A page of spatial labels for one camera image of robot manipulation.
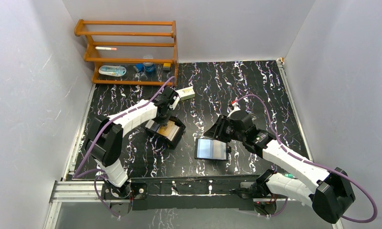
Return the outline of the black card holder box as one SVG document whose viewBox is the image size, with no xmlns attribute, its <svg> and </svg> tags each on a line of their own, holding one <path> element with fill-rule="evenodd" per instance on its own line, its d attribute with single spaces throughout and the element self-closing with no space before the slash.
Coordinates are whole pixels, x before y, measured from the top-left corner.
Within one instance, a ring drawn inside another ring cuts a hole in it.
<svg viewBox="0 0 382 229">
<path fill-rule="evenodd" d="M 143 128 L 147 133 L 161 137 L 169 148 L 174 149 L 181 140 L 186 126 L 177 117 L 171 116 L 165 125 L 149 120 Z"/>
</svg>

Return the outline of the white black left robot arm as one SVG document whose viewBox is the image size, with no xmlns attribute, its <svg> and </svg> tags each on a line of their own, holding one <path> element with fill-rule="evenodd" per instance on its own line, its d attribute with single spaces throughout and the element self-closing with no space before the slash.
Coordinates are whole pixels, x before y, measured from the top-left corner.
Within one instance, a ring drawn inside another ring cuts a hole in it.
<svg viewBox="0 0 382 229">
<path fill-rule="evenodd" d="M 166 87 L 151 99 L 141 100 L 121 113 L 110 117 L 100 115 L 91 121 L 86 154 L 105 172 L 118 198 L 126 198 L 131 193 L 129 177 L 120 161 L 123 137 L 144 124 L 150 131 L 171 140 L 179 130 L 171 116 L 179 101 L 178 92 Z"/>
</svg>

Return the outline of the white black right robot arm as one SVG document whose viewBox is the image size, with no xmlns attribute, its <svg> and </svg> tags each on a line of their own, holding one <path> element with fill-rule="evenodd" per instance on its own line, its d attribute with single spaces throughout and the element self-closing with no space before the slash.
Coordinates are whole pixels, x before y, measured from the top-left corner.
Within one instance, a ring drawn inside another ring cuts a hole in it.
<svg viewBox="0 0 382 229">
<path fill-rule="evenodd" d="M 310 164 L 305 157 L 289 152 L 276 140 L 275 135 L 258 129 L 251 115 L 233 111 L 229 116 L 220 115 L 204 136 L 220 142 L 239 141 L 245 149 L 270 161 L 294 177 L 288 178 L 272 169 L 259 176 L 249 187 L 234 189 L 240 197 L 268 198 L 272 194 L 286 196 L 310 206 L 328 223 L 336 223 L 352 205 L 356 197 L 344 170 L 336 173 Z"/>
</svg>

